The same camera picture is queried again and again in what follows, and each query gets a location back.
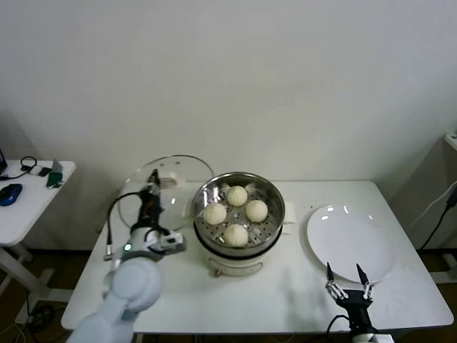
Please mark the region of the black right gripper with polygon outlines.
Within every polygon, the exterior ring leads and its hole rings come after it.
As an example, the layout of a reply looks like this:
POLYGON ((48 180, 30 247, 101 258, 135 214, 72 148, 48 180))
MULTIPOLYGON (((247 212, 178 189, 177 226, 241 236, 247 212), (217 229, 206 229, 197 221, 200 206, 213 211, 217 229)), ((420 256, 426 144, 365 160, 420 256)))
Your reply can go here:
POLYGON ((329 263, 326 264, 326 290, 329 295, 336 300, 336 304, 346 310, 349 318, 351 332, 373 332, 374 327, 368 314, 371 306, 373 284, 369 282, 367 274, 359 264, 356 265, 360 282, 363 286, 361 290, 345 291, 336 283, 333 271, 329 263))

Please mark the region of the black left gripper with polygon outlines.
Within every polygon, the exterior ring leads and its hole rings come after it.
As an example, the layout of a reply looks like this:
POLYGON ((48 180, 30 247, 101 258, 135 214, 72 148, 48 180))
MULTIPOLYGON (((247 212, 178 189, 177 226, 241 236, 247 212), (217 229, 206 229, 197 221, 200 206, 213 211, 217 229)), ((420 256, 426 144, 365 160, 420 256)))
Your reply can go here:
POLYGON ((161 207, 161 180, 158 169, 154 169, 146 182, 146 189, 139 192, 141 206, 137 227, 160 228, 159 220, 163 211, 161 207))

